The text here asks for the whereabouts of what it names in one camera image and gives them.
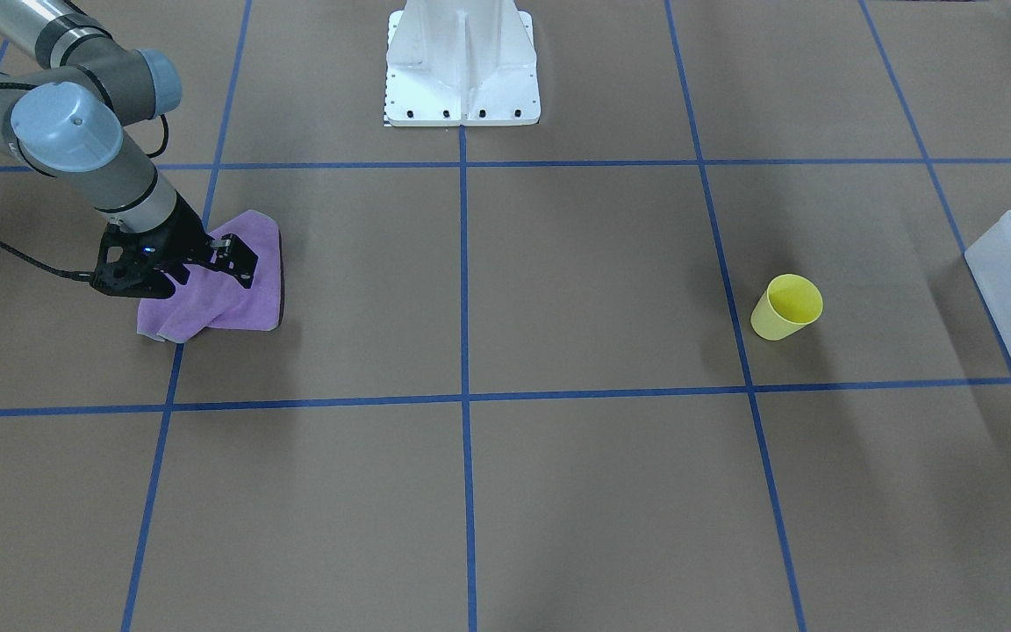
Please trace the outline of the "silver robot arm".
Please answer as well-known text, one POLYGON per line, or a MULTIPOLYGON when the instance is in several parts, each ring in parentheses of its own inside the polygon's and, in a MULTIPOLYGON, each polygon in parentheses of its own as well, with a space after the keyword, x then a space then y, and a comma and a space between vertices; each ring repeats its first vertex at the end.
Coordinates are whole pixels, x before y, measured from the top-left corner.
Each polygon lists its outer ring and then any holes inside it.
POLYGON ((95 268, 59 277, 108 296, 166 299, 200 267, 252 288, 256 252, 235 233, 210 236, 127 132, 181 103, 172 60, 118 44, 68 1, 0 1, 0 35, 39 64, 30 75, 0 72, 0 154, 65 181, 107 224, 95 268))

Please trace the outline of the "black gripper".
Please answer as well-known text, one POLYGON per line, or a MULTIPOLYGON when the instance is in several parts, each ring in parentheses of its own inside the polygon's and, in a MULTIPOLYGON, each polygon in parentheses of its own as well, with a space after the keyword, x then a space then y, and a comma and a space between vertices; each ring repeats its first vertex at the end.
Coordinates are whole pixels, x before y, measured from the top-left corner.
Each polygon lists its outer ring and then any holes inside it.
POLYGON ((184 197, 177 197, 171 215, 144 233, 105 228, 90 287, 107 296, 168 299, 189 283, 191 265, 209 262, 249 291, 255 281, 258 255, 236 233, 213 239, 184 197))

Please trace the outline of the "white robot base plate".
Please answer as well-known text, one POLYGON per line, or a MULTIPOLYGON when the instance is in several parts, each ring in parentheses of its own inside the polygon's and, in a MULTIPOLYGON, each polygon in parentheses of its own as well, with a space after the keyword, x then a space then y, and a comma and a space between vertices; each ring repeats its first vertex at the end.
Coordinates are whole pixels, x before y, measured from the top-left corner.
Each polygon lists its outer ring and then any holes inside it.
POLYGON ((386 36, 386 125, 541 120, 534 20, 513 1, 408 1, 390 13, 386 36))

